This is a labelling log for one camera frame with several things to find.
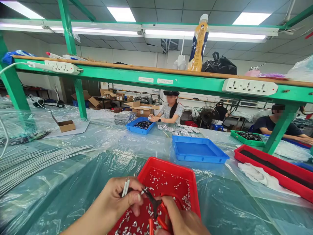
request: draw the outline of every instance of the electric fan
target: electric fan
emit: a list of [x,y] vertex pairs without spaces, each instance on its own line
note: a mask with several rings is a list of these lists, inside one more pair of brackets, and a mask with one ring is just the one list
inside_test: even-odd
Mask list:
[[200,117],[202,121],[207,125],[216,124],[219,120],[218,111],[211,106],[203,106],[200,109]]

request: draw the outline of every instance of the empty blue tray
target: empty blue tray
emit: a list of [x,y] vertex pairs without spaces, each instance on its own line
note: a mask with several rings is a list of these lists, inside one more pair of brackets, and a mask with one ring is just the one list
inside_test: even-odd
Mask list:
[[131,131],[131,132],[136,132],[136,133],[139,133],[139,134],[148,134],[149,131],[152,129],[152,127],[156,124],[155,122],[153,122],[149,128],[147,130],[145,129],[140,129],[139,127],[134,127],[134,125],[137,123],[137,122],[140,122],[140,121],[149,121],[149,119],[147,117],[139,117],[137,118],[136,120],[126,124],[126,129]]
[[180,161],[225,163],[229,156],[206,138],[173,135],[176,158]]

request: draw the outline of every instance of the black cap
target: black cap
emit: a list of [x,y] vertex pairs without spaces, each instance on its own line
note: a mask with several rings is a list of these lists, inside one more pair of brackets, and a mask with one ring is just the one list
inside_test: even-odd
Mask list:
[[170,95],[170,96],[179,96],[178,91],[164,91],[163,94],[164,95]]

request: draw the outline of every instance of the sticker label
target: sticker label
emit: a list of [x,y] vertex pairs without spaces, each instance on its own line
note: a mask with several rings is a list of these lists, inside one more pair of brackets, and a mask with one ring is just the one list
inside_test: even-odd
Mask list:
[[151,83],[154,82],[153,78],[138,77],[138,80],[142,82],[151,82]]
[[158,79],[157,79],[157,83],[173,84],[173,80],[158,78]]

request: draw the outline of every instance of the hand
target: hand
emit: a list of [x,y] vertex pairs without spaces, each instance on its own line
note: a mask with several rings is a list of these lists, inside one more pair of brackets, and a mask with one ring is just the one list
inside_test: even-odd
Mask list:
[[301,143],[304,143],[304,144],[313,145],[313,138],[298,137],[296,140],[300,141]]
[[138,217],[144,186],[137,178],[130,177],[129,187],[134,190],[121,198],[119,193],[124,189],[125,180],[126,177],[111,178],[86,213],[62,234],[107,234],[129,207]]
[[[180,211],[171,196],[163,196],[162,201],[168,210],[174,235],[210,235],[210,232],[194,212]],[[156,235],[170,235],[170,233],[158,229]]]

